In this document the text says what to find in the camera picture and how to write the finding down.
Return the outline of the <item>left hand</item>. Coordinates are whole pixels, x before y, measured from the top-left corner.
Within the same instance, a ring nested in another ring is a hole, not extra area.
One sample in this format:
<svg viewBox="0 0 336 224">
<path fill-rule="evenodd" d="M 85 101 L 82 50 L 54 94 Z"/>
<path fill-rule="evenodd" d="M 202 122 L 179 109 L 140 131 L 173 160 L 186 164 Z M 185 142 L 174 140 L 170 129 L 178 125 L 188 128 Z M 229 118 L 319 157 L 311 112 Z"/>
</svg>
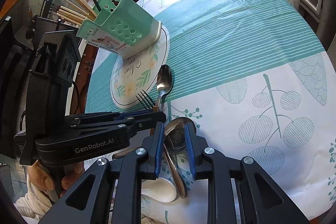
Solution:
<svg viewBox="0 0 336 224">
<path fill-rule="evenodd" d="M 51 175 L 42 169 L 39 162 L 36 161 L 33 165 L 27 167 L 30 182 L 45 194 L 48 191 L 55 190 L 55 182 Z M 73 165 L 73 171 L 62 178 L 62 192 L 63 195 L 75 181 L 85 172 L 84 162 L 77 162 Z"/>
</svg>

